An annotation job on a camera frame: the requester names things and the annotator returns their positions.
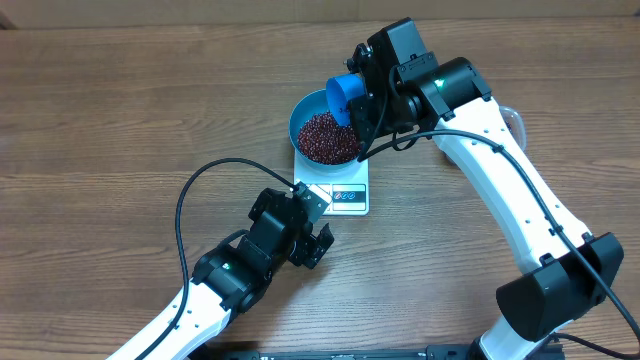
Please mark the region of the blue plastic measuring scoop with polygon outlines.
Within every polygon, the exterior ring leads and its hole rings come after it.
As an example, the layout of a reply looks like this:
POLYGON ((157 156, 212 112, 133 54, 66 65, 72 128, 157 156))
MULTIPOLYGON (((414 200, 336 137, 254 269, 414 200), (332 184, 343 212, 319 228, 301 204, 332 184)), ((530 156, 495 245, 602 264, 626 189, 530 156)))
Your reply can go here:
POLYGON ((348 102, 365 94, 362 79, 355 74, 331 77, 325 84, 326 99, 330 113, 339 126, 350 125, 348 102))

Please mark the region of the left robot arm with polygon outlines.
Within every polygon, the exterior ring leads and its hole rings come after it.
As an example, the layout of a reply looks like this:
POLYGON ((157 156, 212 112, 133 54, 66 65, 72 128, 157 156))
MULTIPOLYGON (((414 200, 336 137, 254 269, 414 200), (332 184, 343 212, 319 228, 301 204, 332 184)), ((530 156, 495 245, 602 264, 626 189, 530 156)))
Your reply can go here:
POLYGON ((187 285, 112 359, 185 359, 220 334, 266 293, 285 262, 312 269, 334 242, 328 225, 314 223, 332 196, 299 185, 291 196, 264 189, 249 213, 250 229, 225 238, 196 263, 187 285))

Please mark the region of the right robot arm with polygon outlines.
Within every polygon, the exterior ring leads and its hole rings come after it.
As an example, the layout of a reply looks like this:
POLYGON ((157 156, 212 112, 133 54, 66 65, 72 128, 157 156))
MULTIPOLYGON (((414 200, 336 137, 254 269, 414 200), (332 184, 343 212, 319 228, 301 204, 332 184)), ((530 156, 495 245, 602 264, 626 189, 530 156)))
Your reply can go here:
POLYGON ((491 88, 467 59, 439 63, 411 19, 382 28, 346 62, 353 87, 333 105, 371 157, 432 139, 468 178, 504 233, 520 277, 498 288, 497 322, 472 359, 526 359, 613 298, 624 257, 554 195, 509 131, 491 88))

